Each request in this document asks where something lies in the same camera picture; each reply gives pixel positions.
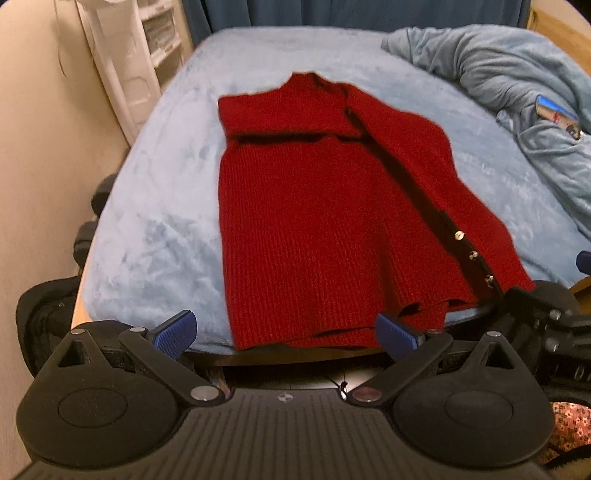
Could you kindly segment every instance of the pink floral cloth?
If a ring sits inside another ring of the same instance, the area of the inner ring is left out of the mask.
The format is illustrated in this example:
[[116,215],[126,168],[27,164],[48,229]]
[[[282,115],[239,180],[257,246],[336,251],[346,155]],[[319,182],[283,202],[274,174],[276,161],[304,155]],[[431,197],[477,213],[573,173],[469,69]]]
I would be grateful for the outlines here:
[[554,433],[539,460],[545,464],[573,448],[591,444],[591,408],[575,403],[554,402]]

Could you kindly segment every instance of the beige wall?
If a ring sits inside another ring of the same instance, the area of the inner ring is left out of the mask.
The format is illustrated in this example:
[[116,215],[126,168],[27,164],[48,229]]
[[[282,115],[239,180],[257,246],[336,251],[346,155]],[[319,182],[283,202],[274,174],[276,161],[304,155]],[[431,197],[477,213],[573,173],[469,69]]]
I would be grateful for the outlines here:
[[53,0],[0,8],[0,480],[28,462],[14,424],[31,381],[14,326],[17,300],[75,273],[72,242],[92,215],[90,196],[127,150],[76,6],[56,7],[59,21]]

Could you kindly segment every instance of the light blue blanket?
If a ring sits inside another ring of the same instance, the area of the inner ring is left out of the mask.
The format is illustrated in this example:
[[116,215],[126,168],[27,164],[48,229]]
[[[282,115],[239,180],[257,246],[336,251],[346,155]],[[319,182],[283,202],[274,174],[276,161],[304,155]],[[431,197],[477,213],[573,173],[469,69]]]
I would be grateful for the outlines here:
[[499,123],[515,132],[525,156],[591,240],[591,139],[577,141],[535,113],[535,99],[543,95],[591,132],[591,77],[573,59],[542,35],[496,25],[405,28],[385,37],[382,47],[459,82],[499,112]]
[[352,83],[441,125],[459,176],[505,222],[529,274],[567,286],[581,279],[575,258],[591,243],[513,134],[456,85],[384,51],[383,37],[282,27],[208,38],[158,103],[115,182],[86,265],[82,297],[91,318],[153,327],[191,309],[199,321],[193,347],[233,352],[217,202],[226,147],[217,99],[277,88],[294,71]]

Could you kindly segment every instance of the black bag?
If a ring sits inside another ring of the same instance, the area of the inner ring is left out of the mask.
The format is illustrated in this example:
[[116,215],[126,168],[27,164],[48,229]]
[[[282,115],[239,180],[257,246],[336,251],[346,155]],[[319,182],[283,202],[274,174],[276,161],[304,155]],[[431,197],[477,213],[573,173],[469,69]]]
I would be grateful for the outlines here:
[[18,343],[33,376],[70,331],[79,287],[80,277],[51,280],[27,290],[18,300]]

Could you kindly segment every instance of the crumpled blanket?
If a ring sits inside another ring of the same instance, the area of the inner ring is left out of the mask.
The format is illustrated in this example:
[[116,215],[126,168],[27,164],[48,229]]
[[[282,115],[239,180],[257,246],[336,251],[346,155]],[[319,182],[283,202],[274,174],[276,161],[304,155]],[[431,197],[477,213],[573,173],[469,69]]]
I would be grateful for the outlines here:
[[405,28],[382,48],[459,85],[514,132],[540,177],[591,240],[591,138],[575,140],[535,113],[538,95],[575,113],[591,132],[591,77],[550,40],[497,25]]

